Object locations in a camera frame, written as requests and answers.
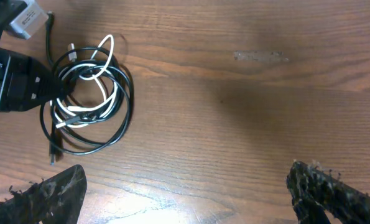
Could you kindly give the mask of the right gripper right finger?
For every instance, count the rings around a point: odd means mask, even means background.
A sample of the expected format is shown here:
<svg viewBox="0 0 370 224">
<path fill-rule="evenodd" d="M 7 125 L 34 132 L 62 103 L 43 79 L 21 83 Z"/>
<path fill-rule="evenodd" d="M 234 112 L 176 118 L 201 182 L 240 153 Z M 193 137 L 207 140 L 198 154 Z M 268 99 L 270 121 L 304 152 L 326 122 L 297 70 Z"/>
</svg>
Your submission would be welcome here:
<svg viewBox="0 0 370 224">
<path fill-rule="evenodd" d="M 294 161 L 286 186 L 299 224 L 329 223 L 326 212 L 341 223 L 370 223 L 370 196 L 317 166 Z"/>
</svg>

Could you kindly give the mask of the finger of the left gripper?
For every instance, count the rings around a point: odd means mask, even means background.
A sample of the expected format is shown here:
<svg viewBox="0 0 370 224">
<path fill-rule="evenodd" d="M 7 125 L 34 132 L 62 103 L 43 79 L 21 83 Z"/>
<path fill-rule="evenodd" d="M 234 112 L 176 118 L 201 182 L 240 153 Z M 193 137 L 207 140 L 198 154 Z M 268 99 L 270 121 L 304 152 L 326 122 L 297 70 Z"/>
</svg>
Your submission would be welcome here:
<svg viewBox="0 0 370 224">
<path fill-rule="evenodd" d="M 66 94 L 63 83 L 38 60 L 0 49 L 0 112 L 28 111 Z"/>
</svg>

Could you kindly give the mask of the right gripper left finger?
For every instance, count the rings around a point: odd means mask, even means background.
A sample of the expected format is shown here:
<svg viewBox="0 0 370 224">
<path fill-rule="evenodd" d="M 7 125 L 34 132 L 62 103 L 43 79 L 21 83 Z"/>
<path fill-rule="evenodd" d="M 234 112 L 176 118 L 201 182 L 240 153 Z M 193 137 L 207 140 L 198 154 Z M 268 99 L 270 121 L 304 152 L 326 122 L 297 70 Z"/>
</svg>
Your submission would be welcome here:
<svg viewBox="0 0 370 224">
<path fill-rule="evenodd" d="M 9 188 L 0 202 L 0 223 L 77 223 L 87 190 L 84 168 L 77 164 L 25 190 Z"/>
</svg>

